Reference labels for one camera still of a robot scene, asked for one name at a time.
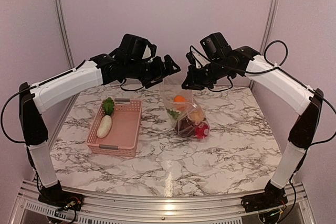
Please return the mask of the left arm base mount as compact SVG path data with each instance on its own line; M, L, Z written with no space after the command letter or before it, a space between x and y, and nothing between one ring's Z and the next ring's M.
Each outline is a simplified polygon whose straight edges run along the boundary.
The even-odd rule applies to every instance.
M84 196L82 194L63 191L60 195L53 196L53 199L47 199L43 195L39 195L38 201L51 206L58 207L60 211L75 210L80 211L83 204Z

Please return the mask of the white radish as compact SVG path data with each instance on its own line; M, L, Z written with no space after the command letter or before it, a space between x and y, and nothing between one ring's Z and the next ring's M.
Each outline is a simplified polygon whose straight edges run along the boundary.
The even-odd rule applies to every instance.
M111 127L112 127L112 118L109 115L105 115L102 118L100 125L97 129L97 137L98 138L106 137L110 132Z

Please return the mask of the red strawberry fruit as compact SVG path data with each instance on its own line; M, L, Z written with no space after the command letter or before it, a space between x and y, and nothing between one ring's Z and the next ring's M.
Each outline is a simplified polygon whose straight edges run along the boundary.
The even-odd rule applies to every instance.
M206 123L199 124L195 129L195 137L197 139L203 139L209 134L209 125Z

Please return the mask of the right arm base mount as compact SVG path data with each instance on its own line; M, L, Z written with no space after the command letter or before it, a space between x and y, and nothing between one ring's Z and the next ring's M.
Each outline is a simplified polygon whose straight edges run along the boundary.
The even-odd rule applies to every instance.
M274 198L272 195L266 193L258 193L246 195L241 199L241 205L244 207L245 212L254 212L284 206L288 203L285 195L280 195Z

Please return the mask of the dark purple beet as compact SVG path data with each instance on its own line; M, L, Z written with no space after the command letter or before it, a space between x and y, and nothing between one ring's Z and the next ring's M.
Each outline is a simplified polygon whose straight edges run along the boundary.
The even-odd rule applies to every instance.
M187 117L179 120L175 126L175 129L178 135L181 137L193 137L196 131L195 124Z

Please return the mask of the orange tangerine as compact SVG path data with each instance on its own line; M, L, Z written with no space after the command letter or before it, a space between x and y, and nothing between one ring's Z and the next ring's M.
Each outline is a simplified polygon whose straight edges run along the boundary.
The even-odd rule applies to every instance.
M173 101L177 103L184 103L186 102L186 99L181 95L177 95L174 97Z

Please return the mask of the clear zip top bag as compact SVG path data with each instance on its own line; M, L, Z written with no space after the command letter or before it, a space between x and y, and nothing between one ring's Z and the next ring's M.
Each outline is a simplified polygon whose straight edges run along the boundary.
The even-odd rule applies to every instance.
M184 118L184 117L188 118L188 115L191 112L193 112L195 110L198 110L198 109L202 109L202 108L199 105L199 103L196 101L196 99L194 98L192 90L184 90L184 89L182 89L181 85L182 84L179 81L179 79L177 79L173 76L166 77L166 78L163 79L163 82L160 84L160 95L163 99L163 104L165 106L165 110L166 109L177 109L177 110L183 112L183 117L182 118ZM186 99L186 102L184 102L184 103L174 102L173 99L177 95L183 96ZM171 124L173 126L173 129L177 133L177 131L175 129L175 126L176 126L176 124L179 120L175 121L175 120L172 120L171 118L170 118L170 120L171 120ZM206 118L206 115L205 115L204 121L202 121L201 123L206 123L206 124L209 125L209 123L207 121L207 118ZM203 139L197 139L195 136L184 137L184 138L187 138L187 139L190 139L190 140L195 140L195 141L202 141L202 140L206 139L207 137L203 138Z

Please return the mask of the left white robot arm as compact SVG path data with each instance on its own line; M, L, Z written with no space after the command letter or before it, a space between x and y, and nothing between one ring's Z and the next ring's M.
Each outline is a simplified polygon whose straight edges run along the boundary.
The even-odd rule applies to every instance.
M84 90L126 79L137 79L146 89L160 83L180 67L171 56L132 59L123 63L107 54L82 62L55 77L32 86L23 83L19 91L19 119L23 130L29 162L41 183L39 200L54 206L74 201L79 204L82 195L64 191L57 179L48 148L48 130L42 114L55 104Z

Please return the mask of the pink perforated plastic basket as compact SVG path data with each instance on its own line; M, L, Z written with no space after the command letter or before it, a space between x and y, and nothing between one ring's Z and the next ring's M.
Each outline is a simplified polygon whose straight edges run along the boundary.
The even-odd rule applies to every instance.
M111 129L106 137L98 138L97 130L104 116L103 104L100 104L86 140L87 146L95 154L134 157L140 133L142 101L116 98Z

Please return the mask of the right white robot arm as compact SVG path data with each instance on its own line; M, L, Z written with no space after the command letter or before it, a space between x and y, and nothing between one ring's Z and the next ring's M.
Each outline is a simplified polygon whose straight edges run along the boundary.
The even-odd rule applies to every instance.
M311 90L251 47L210 47L205 52L203 59L208 64L203 66L197 63L197 50L190 49L186 54L190 65L182 84L183 89L210 89L223 77L240 75L267 88L298 115L289 132L288 144L280 163L260 195L260 203L271 207L285 192L284 187L302 165L313 143L320 121L323 92L319 89Z

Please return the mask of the green lettuce leaf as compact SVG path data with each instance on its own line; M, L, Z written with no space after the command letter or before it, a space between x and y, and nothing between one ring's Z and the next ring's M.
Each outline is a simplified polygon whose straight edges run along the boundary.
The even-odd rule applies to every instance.
M102 106L105 115L111 116L114 113L114 100L111 97L106 98Z

